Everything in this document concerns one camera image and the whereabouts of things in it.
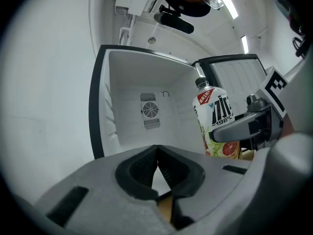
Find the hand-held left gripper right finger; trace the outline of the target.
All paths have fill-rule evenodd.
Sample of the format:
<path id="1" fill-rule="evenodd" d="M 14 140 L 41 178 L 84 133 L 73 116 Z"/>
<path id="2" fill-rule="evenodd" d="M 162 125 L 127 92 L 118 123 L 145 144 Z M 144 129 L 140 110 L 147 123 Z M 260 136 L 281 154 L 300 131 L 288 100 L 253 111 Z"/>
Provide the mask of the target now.
<path id="1" fill-rule="evenodd" d="M 251 163 L 163 145 L 158 146 L 157 162 L 170 189 L 159 197 L 158 208 L 178 230 L 212 212 L 238 185 Z"/>

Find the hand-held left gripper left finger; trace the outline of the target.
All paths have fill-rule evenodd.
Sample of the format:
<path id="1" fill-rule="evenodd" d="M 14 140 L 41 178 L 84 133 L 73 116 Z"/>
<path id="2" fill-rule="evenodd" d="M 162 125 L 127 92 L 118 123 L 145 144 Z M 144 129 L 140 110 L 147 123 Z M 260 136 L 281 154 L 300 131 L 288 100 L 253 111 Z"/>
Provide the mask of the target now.
<path id="1" fill-rule="evenodd" d="M 120 162 L 153 147 L 144 147 L 96 159 L 79 168 L 45 192 L 35 208 L 47 215 L 74 187 L 88 190 L 69 220 L 67 234 L 75 235 L 169 235 L 175 228 L 161 216 L 154 200 L 129 196 L 117 183 Z"/>

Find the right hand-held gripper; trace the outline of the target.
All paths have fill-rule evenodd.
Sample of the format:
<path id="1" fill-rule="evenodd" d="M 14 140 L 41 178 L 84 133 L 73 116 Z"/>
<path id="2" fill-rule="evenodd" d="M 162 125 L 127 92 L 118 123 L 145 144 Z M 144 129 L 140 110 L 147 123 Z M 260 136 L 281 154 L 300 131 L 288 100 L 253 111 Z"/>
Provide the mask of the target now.
<path id="1" fill-rule="evenodd" d="M 251 138 L 254 150 L 274 145 L 282 134 L 287 114 L 279 99 L 287 83 L 281 73 L 272 67 L 256 93 L 246 98 L 247 113 L 210 132 L 210 139 L 214 142 L 232 142 Z"/>

